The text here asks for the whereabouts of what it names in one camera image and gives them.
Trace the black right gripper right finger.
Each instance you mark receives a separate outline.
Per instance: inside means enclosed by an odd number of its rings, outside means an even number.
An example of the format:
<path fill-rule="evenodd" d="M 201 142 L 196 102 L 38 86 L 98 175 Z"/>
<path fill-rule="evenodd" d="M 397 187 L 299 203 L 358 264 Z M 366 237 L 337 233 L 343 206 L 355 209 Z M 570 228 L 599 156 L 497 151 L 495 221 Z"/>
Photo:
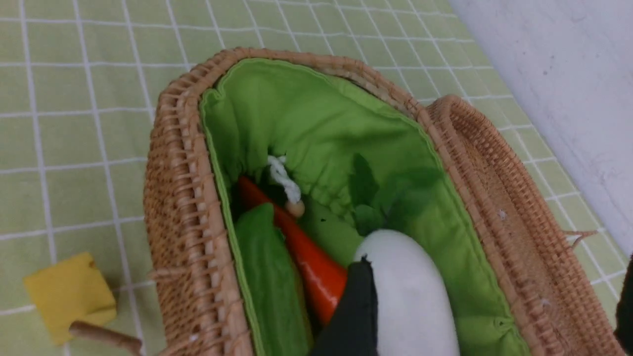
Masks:
<path fill-rule="evenodd" d="M 633 355 L 633 255 L 630 256 L 620 300 L 616 307 L 614 336 L 628 356 Z"/>

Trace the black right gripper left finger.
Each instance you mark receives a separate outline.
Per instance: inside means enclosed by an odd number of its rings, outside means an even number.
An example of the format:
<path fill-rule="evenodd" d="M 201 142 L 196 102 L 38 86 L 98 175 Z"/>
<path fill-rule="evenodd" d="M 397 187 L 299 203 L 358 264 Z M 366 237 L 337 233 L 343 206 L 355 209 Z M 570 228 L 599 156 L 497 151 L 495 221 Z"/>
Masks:
<path fill-rule="evenodd" d="M 366 256 L 348 268 L 348 279 L 330 323 L 319 334 L 313 356 L 377 356 L 378 298 Z"/>

